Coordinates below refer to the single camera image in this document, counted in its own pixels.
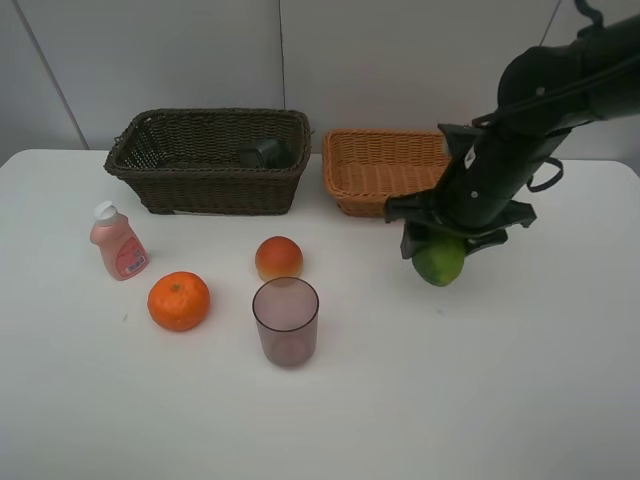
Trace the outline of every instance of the pink plastic cup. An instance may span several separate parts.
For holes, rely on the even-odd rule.
[[[281,367],[305,363],[316,350],[318,294],[304,280],[276,278],[265,283],[253,297],[262,350]]]

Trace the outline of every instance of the green lime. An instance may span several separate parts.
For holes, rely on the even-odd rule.
[[[434,232],[429,236],[428,244],[411,258],[411,262],[427,282],[446,287],[460,275],[465,255],[464,239]]]

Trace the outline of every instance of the wicker basket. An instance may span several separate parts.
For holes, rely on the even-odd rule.
[[[389,196],[433,188],[449,163],[439,132],[333,130],[324,137],[327,192],[354,217],[382,217]]]
[[[283,141],[293,166],[242,168],[237,148],[263,139]],[[279,215],[291,207],[310,145],[300,112],[151,110],[116,139],[105,169],[127,182],[151,213]]]

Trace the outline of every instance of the pink bottle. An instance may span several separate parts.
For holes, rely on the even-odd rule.
[[[113,278],[126,280],[147,266],[149,256],[126,216],[118,213],[111,202],[102,202],[93,215],[96,223],[89,239],[100,247],[104,266]]]

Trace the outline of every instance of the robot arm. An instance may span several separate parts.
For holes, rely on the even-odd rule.
[[[436,187],[387,200],[385,219],[405,219],[403,258],[432,230],[465,238],[468,255],[506,242],[507,227],[536,219],[512,197],[525,184],[539,191],[560,179],[551,155],[573,128],[640,113],[640,15],[604,28],[600,12],[575,3],[593,25],[570,45],[532,47],[513,60],[495,112],[472,127],[439,125],[452,159]],[[545,162],[560,171],[536,189],[532,178]]]

